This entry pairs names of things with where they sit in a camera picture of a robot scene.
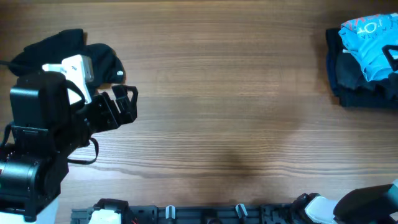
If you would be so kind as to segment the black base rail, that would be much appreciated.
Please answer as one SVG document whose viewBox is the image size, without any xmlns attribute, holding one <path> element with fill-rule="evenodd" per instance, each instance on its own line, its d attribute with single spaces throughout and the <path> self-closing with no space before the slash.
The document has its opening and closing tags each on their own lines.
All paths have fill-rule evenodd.
<svg viewBox="0 0 398 224">
<path fill-rule="evenodd" d="M 84 224 L 94 220 L 95 212 L 111 211 L 119 223 L 311 223 L 305 216 L 304 204 L 294 203 L 215 207 L 130 206 L 127 201 L 102 198 L 89 208 L 73 209 L 70 222 Z"/>
</svg>

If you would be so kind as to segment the folded black shirt white letters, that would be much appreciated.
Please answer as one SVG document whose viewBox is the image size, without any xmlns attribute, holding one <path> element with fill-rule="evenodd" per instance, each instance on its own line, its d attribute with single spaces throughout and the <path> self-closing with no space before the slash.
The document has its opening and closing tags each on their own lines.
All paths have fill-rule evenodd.
<svg viewBox="0 0 398 224">
<path fill-rule="evenodd" d="M 366 81 L 359 63 L 344 53 L 338 28 L 325 31 L 328 52 L 326 72 L 333 94 L 345 108 L 397 109 L 397 74 L 379 81 Z"/>
</svg>

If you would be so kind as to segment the crumpled black garment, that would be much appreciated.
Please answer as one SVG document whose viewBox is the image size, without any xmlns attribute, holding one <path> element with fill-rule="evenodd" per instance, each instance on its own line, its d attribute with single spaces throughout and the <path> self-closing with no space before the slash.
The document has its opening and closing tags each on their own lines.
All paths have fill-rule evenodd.
<svg viewBox="0 0 398 224">
<path fill-rule="evenodd" d="M 83 29 L 67 29 L 28 45 L 11 60 L 9 70 L 17 77 L 38 71 L 46 63 L 60 64 L 63 59 L 84 55 L 91 59 L 94 80 L 87 84 L 90 95 L 104 84 L 118 84 L 125 79 L 125 70 L 115 51 L 106 44 L 85 44 Z"/>
</svg>

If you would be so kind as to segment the light blue t-shirt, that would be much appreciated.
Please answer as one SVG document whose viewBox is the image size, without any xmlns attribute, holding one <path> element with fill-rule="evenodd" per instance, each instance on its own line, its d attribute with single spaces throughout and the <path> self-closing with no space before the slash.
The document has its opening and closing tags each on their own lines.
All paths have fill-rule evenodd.
<svg viewBox="0 0 398 224">
<path fill-rule="evenodd" d="M 338 32 L 342 43 L 359 63 L 366 81 L 380 81 L 393 72 L 382 48 L 397 44 L 397 13 L 348 20 Z"/>
</svg>

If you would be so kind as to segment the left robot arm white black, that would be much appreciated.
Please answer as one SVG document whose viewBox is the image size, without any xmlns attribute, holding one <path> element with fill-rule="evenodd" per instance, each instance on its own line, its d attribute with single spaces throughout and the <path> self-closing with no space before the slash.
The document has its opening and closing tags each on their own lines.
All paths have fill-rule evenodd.
<svg viewBox="0 0 398 224">
<path fill-rule="evenodd" d="M 1 143 L 1 220 L 38 223 L 39 215 L 58 198 L 68 165 L 92 160 L 70 159 L 76 149 L 99 144 L 92 137 L 133 123 L 138 90 L 112 87 L 91 103 L 76 84 L 59 72 L 30 73 L 10 90 L 13 120 Z"/>
</svg>

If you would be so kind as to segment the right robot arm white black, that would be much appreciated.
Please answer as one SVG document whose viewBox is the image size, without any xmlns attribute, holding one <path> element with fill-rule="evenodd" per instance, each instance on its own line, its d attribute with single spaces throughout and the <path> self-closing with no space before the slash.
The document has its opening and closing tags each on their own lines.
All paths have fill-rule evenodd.
<svg viewBox="0 0 398 224">
<path fill-rule="evenodd" d="M 338 83 L 343 75 L 359 75 L 358 63 L 343 52 L 342 44 L 328 44 L 326 70 L 342 107 L 397 109 L 397 98 L 386 98 L 379 86 L 352 90 Z M 397 211 L 397 183 L 356 189 L 338 202 L 312 193 L 290 204 L 261 205 L 259 209 L 265 223 L 395 223 L 391 215 Z"/>
</svg>

